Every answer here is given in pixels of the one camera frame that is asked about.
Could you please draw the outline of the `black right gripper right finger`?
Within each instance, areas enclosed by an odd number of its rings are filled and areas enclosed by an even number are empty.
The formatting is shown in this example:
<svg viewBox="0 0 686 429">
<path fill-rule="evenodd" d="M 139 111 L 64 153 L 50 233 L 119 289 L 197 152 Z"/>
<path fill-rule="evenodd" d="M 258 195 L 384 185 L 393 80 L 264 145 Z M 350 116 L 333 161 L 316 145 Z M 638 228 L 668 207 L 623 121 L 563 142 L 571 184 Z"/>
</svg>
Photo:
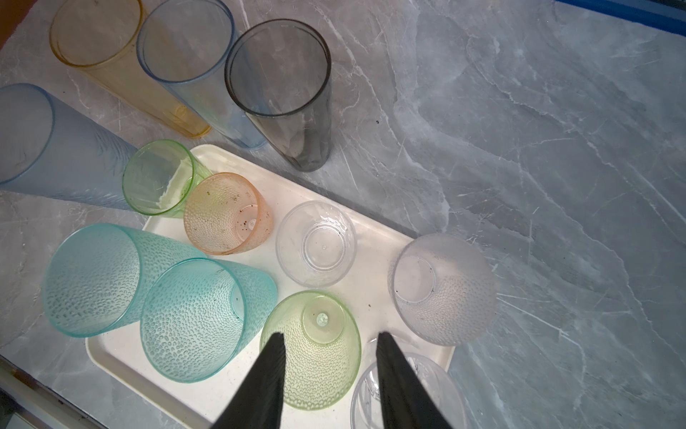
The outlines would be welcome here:
<svg viewBox="0 0 686 429">
<path fill-rule="evenodd" d="M 389 332 L 380 332 L 376 349 L 385 428 L 451 428 Z"/>
</svg>

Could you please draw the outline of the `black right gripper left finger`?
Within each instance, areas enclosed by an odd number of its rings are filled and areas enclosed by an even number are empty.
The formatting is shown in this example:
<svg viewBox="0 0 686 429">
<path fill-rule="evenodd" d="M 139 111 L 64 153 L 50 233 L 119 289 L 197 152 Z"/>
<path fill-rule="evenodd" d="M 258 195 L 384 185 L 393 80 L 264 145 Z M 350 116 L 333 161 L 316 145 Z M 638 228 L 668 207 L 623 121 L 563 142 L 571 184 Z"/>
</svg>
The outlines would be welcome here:
<svg viewBox="0 0 686 429">
<path fill-rule="evenodd" d="M 280 428 L 285 369 L 284 335 L 275 332 L 212 428 Z"/>
</svg>

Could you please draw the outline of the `clear faceted glass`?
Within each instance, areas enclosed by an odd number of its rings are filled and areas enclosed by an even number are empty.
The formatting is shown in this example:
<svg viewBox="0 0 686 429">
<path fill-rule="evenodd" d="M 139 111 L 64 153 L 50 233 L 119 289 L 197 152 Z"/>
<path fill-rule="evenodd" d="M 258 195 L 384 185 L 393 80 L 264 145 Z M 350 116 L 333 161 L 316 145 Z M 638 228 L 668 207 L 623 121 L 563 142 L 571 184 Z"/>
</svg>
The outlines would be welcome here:
<svg viewBox="0 0 686 429">
<path fill-rule="evenodd" d="M 418 348 L 402 336 L 392 334 L 392 337 L 438 411 L 451 427 L 469 428 L 461 392 L 449 374 L 437 363 L 421 355 Z M 364 347 L 362 363 L 366 365 L 366 369 L 361 372 L 351 401 L 352 428 L 382 428 L 382 396 L 376 362 L 377 345 L 378 340 L 373 339 Z"/>
</svg>

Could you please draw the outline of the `light green tall cup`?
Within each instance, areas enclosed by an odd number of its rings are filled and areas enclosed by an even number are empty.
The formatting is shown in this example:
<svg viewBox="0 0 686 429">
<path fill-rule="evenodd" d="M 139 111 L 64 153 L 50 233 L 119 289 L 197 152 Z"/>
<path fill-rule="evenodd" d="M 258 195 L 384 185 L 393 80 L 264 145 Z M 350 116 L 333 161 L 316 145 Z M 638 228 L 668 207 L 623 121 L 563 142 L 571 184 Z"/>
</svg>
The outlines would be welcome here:
<svg viewBox="0 0 686 429">
<path fill-rule="evenodd" d="M 337 297 L 301 291 L 282 300 L 261 334 L 264 348 L 272 334 L 284 336 L 284 402 L 295 409 L 326 409 L 355 382 L 362 344 L 355 318 Z"/>
</svg>

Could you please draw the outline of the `teal tall cup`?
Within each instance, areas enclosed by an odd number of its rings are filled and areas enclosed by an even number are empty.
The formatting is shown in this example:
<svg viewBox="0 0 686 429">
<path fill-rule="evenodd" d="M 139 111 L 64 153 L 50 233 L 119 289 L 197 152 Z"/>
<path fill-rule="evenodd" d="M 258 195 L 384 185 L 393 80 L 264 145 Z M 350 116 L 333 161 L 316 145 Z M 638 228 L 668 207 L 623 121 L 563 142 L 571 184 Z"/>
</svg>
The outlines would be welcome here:
<svg viewBox="0 0 686 429">
<path fill-rule="evenodd" d="M 277 301 L 276 282 L 259 269 L 206 257 L 184 260 L 164 272 L 146 297 L 143 350 L 170 380 L 205 380 L 251 343 Z"/>
<path fill-rule="evenodd" d="M 51 258 L 42 302 L 55 329 L 88 338 L 140 320 L 146 296 L 169 268 L 205 254 L 152 232 L 98 223 L 70 235 Z"/>
</svg>

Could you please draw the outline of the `clear dimpled cup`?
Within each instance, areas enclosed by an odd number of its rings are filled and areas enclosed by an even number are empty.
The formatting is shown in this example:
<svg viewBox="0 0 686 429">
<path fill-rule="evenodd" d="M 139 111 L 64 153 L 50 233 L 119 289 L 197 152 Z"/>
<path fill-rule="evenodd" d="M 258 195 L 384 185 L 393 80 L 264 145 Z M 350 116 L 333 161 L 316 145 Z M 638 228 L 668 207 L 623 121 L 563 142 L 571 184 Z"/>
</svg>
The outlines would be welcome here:
<svg viewBox="0 0 686 429">
<path fill-rule="evenodd" d="M 432 233 L 409 242 L 391 265 L 388 284 L 407 327 L 439 346 L 474 340 L 496 313 L 491 267 L 455 234 Z"/>
</svg>

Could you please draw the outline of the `clear small glass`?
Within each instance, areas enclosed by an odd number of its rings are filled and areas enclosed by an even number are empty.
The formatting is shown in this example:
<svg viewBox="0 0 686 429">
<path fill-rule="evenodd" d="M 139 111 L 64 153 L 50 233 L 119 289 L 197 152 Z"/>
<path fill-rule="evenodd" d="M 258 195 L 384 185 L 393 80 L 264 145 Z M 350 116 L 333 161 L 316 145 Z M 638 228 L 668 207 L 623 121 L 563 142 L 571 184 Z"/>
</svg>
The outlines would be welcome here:
<svg viewBox="0 0 686 429">
<path fill-rule="evenodd" d="M 287 213 L 277 229 L 276 255 L 291 280 L 308 288 L 339 282 L 357 253 L 353 222 L 339 208 L 307 201 Z"/>
</svg>

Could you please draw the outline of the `pink small glass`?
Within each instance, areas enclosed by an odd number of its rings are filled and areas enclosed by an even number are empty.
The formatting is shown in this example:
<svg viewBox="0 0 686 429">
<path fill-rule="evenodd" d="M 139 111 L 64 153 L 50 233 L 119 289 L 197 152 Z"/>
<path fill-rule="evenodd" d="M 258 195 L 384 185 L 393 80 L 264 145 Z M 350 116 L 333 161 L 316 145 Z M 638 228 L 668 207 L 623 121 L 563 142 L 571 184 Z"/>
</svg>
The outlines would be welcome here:
<svg viewBox="0 0 686 429">
<path fill-rule="evenodd" d="M 237 173 L 216 173 L 200 182 L 189 194 L 183 221 L 191 244 L 214 256 L 253 250 L 274 230 L 267 201 Z"/>
</svg>

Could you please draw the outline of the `green small glass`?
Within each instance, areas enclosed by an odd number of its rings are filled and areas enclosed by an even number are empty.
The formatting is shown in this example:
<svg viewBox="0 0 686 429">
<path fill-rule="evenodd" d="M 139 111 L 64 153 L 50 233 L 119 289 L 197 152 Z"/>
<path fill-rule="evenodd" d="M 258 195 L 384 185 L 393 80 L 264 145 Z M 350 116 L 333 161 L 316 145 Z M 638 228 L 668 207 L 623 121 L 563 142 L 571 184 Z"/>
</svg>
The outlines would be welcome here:
<svg viewBox="0 0 686 429">
<path fill-rule="evenodd" d="M 144 216 L 182 218 L 191 191 L 211 175 L 182 144 L 154 140 L 126 165 L 123 195 L 129 206 Z"/>
</svg>

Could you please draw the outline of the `light blue plastic cup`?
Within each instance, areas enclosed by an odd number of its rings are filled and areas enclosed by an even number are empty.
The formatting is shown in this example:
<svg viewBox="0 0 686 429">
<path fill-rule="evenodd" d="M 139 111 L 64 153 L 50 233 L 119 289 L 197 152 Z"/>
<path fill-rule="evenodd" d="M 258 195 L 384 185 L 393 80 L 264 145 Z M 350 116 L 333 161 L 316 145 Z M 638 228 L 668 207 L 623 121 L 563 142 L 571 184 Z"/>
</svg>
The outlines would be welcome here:
<svg viewBox="0 0 686 429">
<path fill-rule="evenodd" d="M 1 189 L 129 210 L 123 173 L 137 148 L 40 87 L 1 89 Z"/>
</svg>

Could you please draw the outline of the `dark grey tall cup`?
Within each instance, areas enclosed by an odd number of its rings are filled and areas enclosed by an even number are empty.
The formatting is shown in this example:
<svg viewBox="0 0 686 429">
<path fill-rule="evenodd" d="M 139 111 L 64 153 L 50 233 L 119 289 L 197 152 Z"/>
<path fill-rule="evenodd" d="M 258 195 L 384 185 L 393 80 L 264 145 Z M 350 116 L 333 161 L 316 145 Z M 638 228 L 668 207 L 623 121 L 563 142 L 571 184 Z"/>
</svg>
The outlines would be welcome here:
<svg viewBox="0 0 686 429">
<path fill-rule="evenodd" d="M 309 173 L 332 151 L 332 54 L 312 26 L 264 21 L 230 49 L 224 69 L 232 101 L 296 170 Z"/>
</svg>

